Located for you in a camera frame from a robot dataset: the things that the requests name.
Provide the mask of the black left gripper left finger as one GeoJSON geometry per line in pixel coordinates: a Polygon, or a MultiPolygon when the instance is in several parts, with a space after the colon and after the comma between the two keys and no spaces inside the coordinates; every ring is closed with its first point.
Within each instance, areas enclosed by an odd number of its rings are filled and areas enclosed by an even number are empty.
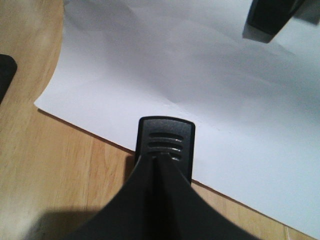
{"type": "Polygon", "coordinates": [[[93,218],[65,240],[145,240],[147,209],[154,180],[154,159],[141,156],[127,182],[93,218]]]}

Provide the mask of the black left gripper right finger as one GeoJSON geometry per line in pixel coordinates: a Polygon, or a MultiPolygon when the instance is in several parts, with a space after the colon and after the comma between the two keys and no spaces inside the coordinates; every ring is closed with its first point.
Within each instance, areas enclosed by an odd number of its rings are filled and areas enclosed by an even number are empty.
{"type": "Polygon", "coordinates": [[[157,200],[165,238],[251,240],[253,236],[208,205],[181,174],[169,154],[157,156],[157,200]]]}

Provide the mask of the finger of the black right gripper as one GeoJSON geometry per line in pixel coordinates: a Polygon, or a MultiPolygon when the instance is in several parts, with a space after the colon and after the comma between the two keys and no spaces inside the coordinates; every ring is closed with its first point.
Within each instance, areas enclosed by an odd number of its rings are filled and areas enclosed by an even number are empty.
{"type": "Polygon", "coordinates": [[[269,43],[303,4],[303,0],[253,0],[245,22],[245,38],[269,43]]]}

